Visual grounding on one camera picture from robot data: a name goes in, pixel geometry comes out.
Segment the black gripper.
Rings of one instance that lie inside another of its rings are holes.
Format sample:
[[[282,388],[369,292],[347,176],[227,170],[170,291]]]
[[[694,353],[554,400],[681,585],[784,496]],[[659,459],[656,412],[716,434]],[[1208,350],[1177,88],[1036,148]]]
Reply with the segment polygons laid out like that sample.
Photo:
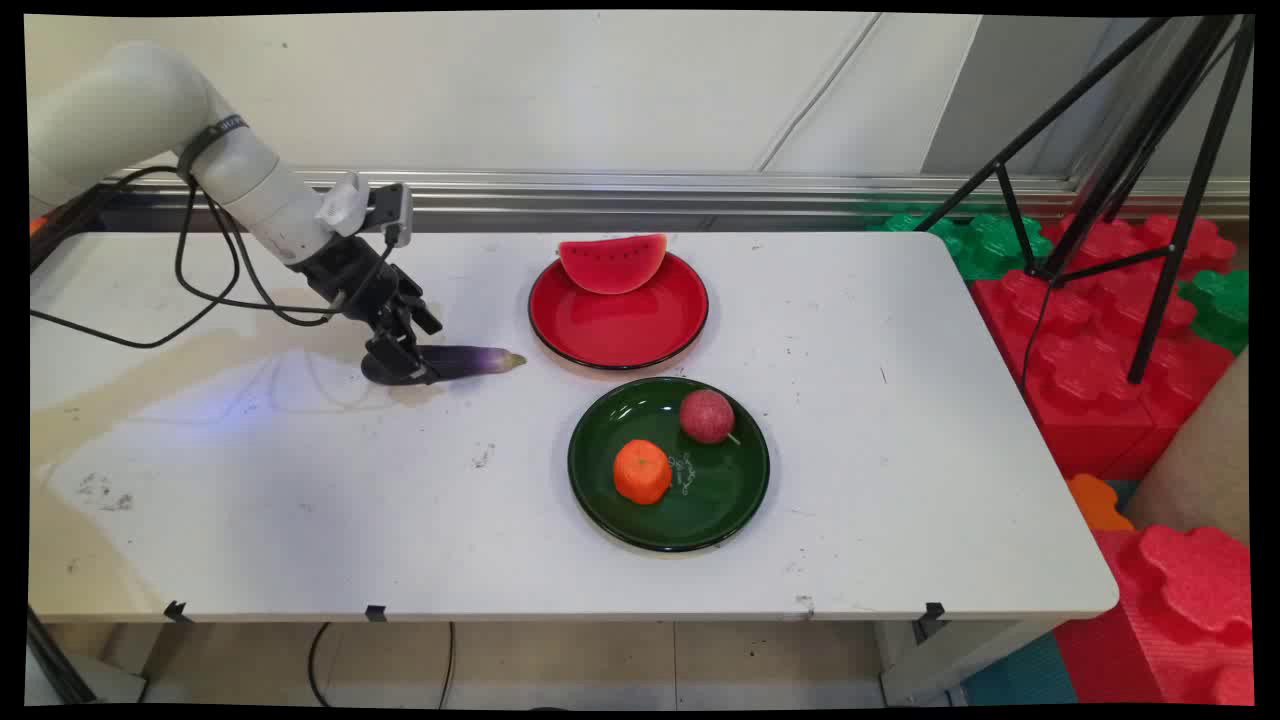
[[[422,300],[421,288],[389,261],[393,247],[376,251],[364,237],[334,234],[291,269],[349,319],[379,323],[398,313],[398,322],[371,327],[364,355],[366,379],[388,387],[431,384],[438,373],[422,354],[417,331],[431,336],[443,324]]]

